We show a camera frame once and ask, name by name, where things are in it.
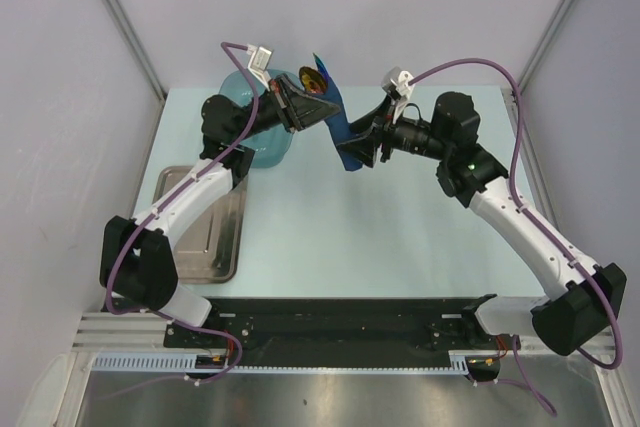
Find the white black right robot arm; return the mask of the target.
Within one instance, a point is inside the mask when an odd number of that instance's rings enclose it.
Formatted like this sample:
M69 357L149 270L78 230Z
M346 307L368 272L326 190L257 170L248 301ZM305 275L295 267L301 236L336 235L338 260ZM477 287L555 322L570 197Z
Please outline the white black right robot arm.
M410 119L386 96L369 114L353 122L339 152L372 167L394 151L437 161L443 192L490 225L534 274L541 298L490 296L461 323L463 340L484 348L498 334L538 337L556 354L582 352L615 323L627 277L615 263L600 265L564 238L512 186L507 169L478 141L480 115L470 96L445 92L430 120Z

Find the iridescent spoon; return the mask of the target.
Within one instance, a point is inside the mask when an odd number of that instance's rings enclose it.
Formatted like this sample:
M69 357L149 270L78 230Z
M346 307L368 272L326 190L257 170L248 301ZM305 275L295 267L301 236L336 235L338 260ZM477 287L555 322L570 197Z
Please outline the iridescent spoon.
M323 75L308 66L303 66L298 71L299 80L304 90L311 94L324 94L327 90L327 82Z

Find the iridescent fork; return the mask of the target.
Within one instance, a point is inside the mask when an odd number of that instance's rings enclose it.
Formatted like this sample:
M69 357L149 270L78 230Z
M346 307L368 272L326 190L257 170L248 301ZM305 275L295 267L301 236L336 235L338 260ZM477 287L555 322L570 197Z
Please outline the iridescent fork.
M327 68L325 67L325 65L322 62L321 58L316 53L313 54L313 58L314 58L314 61L315 61L315 64L316 64L316 70L323 77L325 82L328 83L330 75L328 73Z

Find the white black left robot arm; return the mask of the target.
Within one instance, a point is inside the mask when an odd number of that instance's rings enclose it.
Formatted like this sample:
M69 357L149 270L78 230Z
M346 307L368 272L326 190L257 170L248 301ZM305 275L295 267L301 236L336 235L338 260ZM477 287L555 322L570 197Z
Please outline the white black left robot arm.
M212 305L182 286L174 249L190 226L248 175L254 152L242 141L273 127L300 132L343 112L334 81L321 78L307 90L281 74L240 106L216 94L204 101L203 150L197 163L171 190L130 219L113 217L105 226L99 280L109 295L186 324L197 345L214 344L220 321Z

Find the blue paper napkin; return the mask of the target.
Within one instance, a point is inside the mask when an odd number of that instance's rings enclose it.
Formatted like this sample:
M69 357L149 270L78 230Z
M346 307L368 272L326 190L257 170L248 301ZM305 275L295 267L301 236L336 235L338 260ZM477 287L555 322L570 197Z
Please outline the blue paper napkin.
M339 88L331 77L327 80L326 92L322 95L318 95L318 98L335 103L340 107L340 112L338 114L325 119L324 122L329 129L332 142L338 152L344 169L347 172L354 172L361 169L363 164L358 159L338 149L338 145L350 140L353 137L353 134L347 120L343 98Z

